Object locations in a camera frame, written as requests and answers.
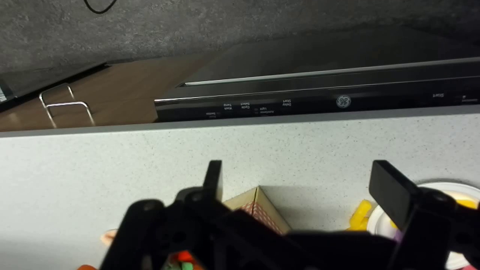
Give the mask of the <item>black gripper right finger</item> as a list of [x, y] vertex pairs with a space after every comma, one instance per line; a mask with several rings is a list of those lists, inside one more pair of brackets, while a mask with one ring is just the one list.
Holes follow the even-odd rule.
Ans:
[[388, 161], [372, 164], [369, 194], [391, 219], [403, 230], [420, 197], [420, 189]]

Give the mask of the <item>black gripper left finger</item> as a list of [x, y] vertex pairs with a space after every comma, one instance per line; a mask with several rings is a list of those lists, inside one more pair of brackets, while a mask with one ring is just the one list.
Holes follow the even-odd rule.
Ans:
[[202, 183], [204, 192], [208, 198], [222, 200], [222, 162], [210, 161]]

